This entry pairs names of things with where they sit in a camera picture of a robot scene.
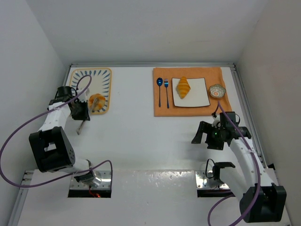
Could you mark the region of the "metal tongs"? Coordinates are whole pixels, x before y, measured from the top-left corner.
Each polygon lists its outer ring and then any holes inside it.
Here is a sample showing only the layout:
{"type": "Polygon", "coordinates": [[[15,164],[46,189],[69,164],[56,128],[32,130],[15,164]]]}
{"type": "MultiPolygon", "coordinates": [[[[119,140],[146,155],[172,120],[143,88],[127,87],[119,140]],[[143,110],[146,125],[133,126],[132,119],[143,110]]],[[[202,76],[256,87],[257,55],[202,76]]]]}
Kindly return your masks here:
{"type": "MultiPolygon", "coordinates": [[[[99,99],[98,98],[95,98],[92,105],[88,108],[88,113],[92,113],[93,109],[98,105],[99,103],[99,99]]],[[[77,135],[80,135],[81,134],[81,131],[82,131],[82,128],[85,124],[85,121],[83,121],[80,126],[76,129],[76,133],[77,135]]]]}

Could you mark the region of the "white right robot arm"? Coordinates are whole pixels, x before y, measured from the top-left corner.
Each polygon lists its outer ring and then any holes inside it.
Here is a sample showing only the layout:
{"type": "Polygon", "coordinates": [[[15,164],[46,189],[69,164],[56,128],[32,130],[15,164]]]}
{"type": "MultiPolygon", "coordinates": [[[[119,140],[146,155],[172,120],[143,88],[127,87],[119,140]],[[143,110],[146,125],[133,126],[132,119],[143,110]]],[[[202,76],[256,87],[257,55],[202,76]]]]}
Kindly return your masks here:
{"type": "Polygon", "coordinates": [[[232,195],[239,202],[239,221],[279,222],[285,207],[286,190],[277,185],[263,167],[253,148],[250,132],[239,126],[235,112],[214,114],[213,117],[212,124],[200,122],[192,144],[200,144],[203,134],[206,134],[208,149],[223,150],[227,144],[241,171],[229,161],[212,162],[212,169],[196,172],[198,196],[232,195]]]}

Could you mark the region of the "round swirl bread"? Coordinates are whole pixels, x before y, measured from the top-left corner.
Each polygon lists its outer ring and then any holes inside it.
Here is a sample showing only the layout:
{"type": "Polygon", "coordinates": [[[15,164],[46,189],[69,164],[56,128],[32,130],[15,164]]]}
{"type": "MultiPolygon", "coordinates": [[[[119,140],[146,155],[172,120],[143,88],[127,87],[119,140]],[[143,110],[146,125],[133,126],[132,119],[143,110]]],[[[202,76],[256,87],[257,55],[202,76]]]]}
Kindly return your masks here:
{"type": "Polygon", "coordinates": [[[88,100],[88,107],[92,111],[99,111],[105,105],[106,98],[101,94],[93,94],[88,100]]]}

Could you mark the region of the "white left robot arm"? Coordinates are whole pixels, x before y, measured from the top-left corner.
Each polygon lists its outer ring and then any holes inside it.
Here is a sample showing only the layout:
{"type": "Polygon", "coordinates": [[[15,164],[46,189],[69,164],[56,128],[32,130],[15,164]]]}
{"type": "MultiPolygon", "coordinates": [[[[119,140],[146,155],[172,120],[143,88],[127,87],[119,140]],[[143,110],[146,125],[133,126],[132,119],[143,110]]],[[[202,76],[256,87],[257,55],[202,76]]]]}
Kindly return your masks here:
{"type": "Polygon", "coordinates": [[[29,136],[33,156],[40,172],[78,173],[92,167],[89,160],[77,158],[64,131],[68,117],[76,121],[89,121],[87,97],[89,90],[76,90],[69,86],[57,89],[50,100],[45,122],[29,136]]]}

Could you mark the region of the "long croissant bread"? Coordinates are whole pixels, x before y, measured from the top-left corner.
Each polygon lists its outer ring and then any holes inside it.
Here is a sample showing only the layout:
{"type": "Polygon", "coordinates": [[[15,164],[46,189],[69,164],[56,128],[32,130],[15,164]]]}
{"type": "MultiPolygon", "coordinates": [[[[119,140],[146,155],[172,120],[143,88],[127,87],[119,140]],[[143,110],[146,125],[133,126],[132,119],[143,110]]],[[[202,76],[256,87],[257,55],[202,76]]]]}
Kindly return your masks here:
{"type": "Polygon", "coordinates": [[[184,99],[190,92],[190,85],[186,77],[181,77],[176,87],[180,99],[184,99]]]}

